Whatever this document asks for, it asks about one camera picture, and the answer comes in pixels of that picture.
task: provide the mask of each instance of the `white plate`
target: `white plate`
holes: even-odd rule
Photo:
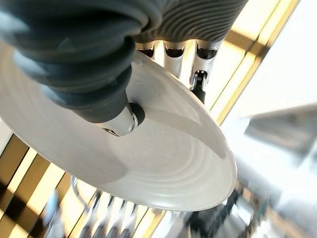
[[[146,113],[130,135],[115,137],[43,96],[0,43],[0,115],[43,157],[79,179],[135,203],[181,211],[220,204],[236,165],[204,105],[141,53],[132,63],[130,102]]]

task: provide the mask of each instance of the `chrome metal part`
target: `chrome metal part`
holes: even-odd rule
[[[164,41],[164,68],[179,78],[186,41],[168,42]]]
[[[125,224],[123,224],[123,230],[128,230],[129,231],[129,237],[133,237],[135,233],[135,223],[137,219],[137,211],[138,211],[138,205],[134,204],[133,209],[129,217],[127,218],[127,221]]]
[[[135,48],[137,50],[152,50],[154,48],[155,41],[147,42],[147,43],[135,43]]]
[[[147,43],[135,43],[135,44],[136,44],[137,50],[141,51],[143,54],[153,59],[154,52],[155,52],[155,49],[154,49],[155,41],[147,42]]]
[[[170,41],[164,41],[164,45],[168,49],[173,50],[183,50],[187,44],[187,41],[182,42],[170,42]]]
[[[217,42],[208,42],[208,41],[203,41],[203,40],[197,40],[197,45],[199,48],[204,48],[204,49],[209,49],[209,50],[218,50],[222,41],[217,41]]]
[[[206,86],[209,82],[209,77],[210,77],[210,73],[211,73],[211,69],[212,69],[212,65],[217,53],[217,49],[215,47],[220,46],[220,43],[217,44],[212,44],[210,43],[210,45],[208,46],[207,43],[203,42],[203,46],[209,47],[209,48],[205,48],[202,47],[201,44],[202,41],[196,42],[196,51],[195,51],[195,56],[194,56],[194,60],[193,60],[193,65],[192,65],[192,72],[189,78],[189,84],[190,84],[190,90],[195,89],[196,87],[196,79],[195,79],[195,74],[197,74],[198,71],[204,71],[205,73],[207,73],[207,76],[205,78],[205,80],[203,81],[203,91],[206,91]]]
[[[64,238],[64,224],[61,209],[58,205],[58,194],[56,191],[49,197],[43,219],[43,225],[47,227],[44,238]]]
[[[74,193],[76,194],[78,200],[84,205],[85,212],[89,213],[90,207],[85,202],[85,200],[82,198],[82,196],[79,194],[79,191],[78,191],[78,188],[77,188],[77,181],[78,181],[78,179],[75,176],[72,175],[70,177],[70,185],[71,185]]]
[[[115,136],[124,136],[130,134],[138,126],[138,119],[129,106],[126,106],[117,117],[96,125]]]

